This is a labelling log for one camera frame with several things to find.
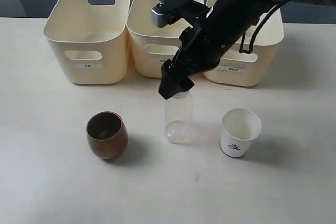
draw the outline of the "black cable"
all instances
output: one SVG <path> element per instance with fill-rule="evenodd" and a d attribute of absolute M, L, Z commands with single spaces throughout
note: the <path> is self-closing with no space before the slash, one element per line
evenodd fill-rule
<path fill-rule="evenodd" d="M 253 46 L 254 46 L 254 42 L 256 40 L 256 37 L 258 35 L 258 33 L 260 32 L 260 30 L 262 29 L 262 27 L 264 26 L 264 24 L 269 20 L 269 18 L 282 6 L 284 6 L 284 4 L 288 3 L 289 1 L 292 0 L 284 0 L 282 2 L 280 2 L 279 4 L 275 5 L 272 10 L 270 10 L 267 15 L 265 16 L 265 18 L 260 22 L 260 24 L 258 25 L 258 27 L 256 28 L 256 30 L 254 31 L 252 37 L 251 37 L 251 41 L 249 44 L 249 48 L 248 50 L 244 50 L 243 46 L 244 46 L 244 41 L 245 41 L 245 35 L 246 33 L 243 34 L 243 37 L 241 38 L 241 44 L 240 44 L 240 49 L 239 52 L 240 53 L 246 53 L 246 54 L 250 54 L 253 52 Z"/>

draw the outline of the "blue logo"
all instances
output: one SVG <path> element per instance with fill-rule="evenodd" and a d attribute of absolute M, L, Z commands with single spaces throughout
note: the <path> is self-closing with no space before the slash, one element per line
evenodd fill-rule
<path fill-rule="evenodd" d="M 240 151 L 240 149 L 239 149 L 239 145 L 236 145 L 236 144 L 229 144 L 228 146 L 229 146 L 229 148 L 231 148 L 231 149 L 235 149 L 235 150 Z"/>

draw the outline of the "robotic arm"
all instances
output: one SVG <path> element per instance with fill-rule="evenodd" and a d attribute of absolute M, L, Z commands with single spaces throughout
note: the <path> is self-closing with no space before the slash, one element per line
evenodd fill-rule
<path fill-rule="evenodd" d="M 161 68 L 160 95 L 169 99 L 194 86 L 189 76 L 214 69 L 220 58 L 263 13 L 288 0 L 218 0 L 213 7 L 194 0 L 165 0 L 152 9 L 152 21 L 161 28 L 184 18 L 192 27 L 180 35 L 181 47 Z M 336 0 L 295 0 L 336 6 Z"/>

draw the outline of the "wooden cup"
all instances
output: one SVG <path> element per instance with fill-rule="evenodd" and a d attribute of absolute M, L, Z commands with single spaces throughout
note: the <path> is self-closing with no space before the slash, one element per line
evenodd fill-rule
<path fill-rule="evenodd" d="M 120 115 L 105 111 L 93 116 L 86 127 L 91 150 L 101 159 L 118 157 L 128 142 L 127 130 Z"/>

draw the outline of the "plastic storage basket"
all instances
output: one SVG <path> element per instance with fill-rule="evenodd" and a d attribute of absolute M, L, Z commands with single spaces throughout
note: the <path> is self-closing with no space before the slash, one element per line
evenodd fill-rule
<path fill-rule="evenodd" d="M 151 9 L 159 1 L 162 0 L 133 0 L 127 21 L 135 67 L 143 76 L 154 78 L 161 78 L 161 65 L 173 58 L 181 45 L 181 32 L 190 26 L 183 19 L 164 28 L 154 26 Z"/>
<path fill-rule="evenodd" d="M 58 0 L 44 33 L 71 82 L 110 84 L 125 76 L 129 4 L 130 0 Z"/>
<path fill-rule="evenodd" d="M 211 7 L 217 0 L 207 0 Z M 248 48 L 250 38 L 256 26 L 250 27 L 245 36 L 244 47 Z M 276 11 L 259 32 L 252 54 L 240 54 L 238 49 L 241 39 L 231 47 L 221 59 L 217 68 L 204 73 L 210 81 L 251 87 L 258 84 L 266 73 L 279 43 L 284 38 L 281 12 Z"/>

